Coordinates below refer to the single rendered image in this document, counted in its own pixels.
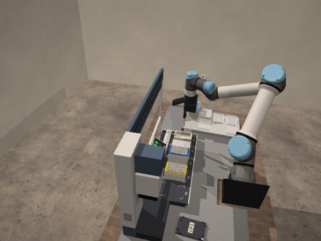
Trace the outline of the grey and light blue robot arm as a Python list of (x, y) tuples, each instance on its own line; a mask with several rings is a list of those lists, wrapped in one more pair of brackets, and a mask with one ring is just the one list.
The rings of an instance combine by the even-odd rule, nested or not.
[[(229, 141), (228, 151), (234, 158), (233, 168), (228, 179), (256, 183), (254, 164), (257, 134), (274, 100), (286, 86), (286, 74), (282, 66), (271, 64), (262, 71), (262, 79), (257, 83), (215, 87), (215, 83), (202, 79), (198, 72), (189, 71), (186, 75), (185, 95), (193, 97), (201, 91), (208, 100), (219, 98), (256, 95), (252, 108), (241, 130)], [(241, 160), (241, 161), (238, 161)]]

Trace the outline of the yellow tip rack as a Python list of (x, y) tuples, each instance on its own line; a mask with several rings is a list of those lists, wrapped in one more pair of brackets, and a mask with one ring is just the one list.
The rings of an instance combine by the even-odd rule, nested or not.
[(167, 162), (164, 172), (164, 178), (185, 182), (186, 169), (187, 165)]

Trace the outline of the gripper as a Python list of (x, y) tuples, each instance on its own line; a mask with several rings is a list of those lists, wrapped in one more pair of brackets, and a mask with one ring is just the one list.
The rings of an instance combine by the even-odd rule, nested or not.
[(189, 113), (196, 113), (198, 95), (196, 94), (193, 97), (188, 97), (185, 95), (185, 97), (188, 99), (188, 101), (184, 102), (183, 126), (185, 126), (186, 121), (192, 120), (192, 118), (189, 116)]

